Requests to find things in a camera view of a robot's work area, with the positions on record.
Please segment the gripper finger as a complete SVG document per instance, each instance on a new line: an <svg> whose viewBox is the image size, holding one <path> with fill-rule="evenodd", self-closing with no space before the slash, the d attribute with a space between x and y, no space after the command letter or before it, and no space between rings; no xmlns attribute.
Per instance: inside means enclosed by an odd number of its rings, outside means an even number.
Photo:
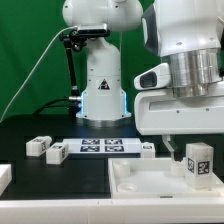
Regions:
<svg viewBox="0 0 224 224"><path fill-rule="evenodd" d="M162 141L163 141L164 145L166 146L166 148L168 149L168 151L170 152L171 159L175 160L174 153L178 149L176 143L172 140L170 135L163 135Z"/></svg>

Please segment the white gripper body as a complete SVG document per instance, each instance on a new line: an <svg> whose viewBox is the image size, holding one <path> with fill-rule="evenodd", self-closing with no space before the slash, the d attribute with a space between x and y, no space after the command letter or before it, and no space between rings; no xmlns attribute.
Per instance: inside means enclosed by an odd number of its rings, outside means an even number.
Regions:
<svg viewBox="0 0 224 224"><path fill-rule="evenodd" d="M169 90L140 92L134 102L141 135L224 133L224 96L176 99Z"/></svg>

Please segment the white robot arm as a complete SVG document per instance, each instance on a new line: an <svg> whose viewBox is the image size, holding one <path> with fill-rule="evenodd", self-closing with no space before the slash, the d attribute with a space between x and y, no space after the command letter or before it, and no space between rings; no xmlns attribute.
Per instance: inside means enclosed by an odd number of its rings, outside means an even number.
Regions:
<svg viewBox="0 0 224 224"><path fill-rule="evenodd" d="M87 51L87 87L78 118L94 125L128 117L119 50L111 32L142 28L161 64L134 80L136 128L142 135L224 133L224 79L218 68L218 0L65 0L62 13L75 50Z"/></svg>

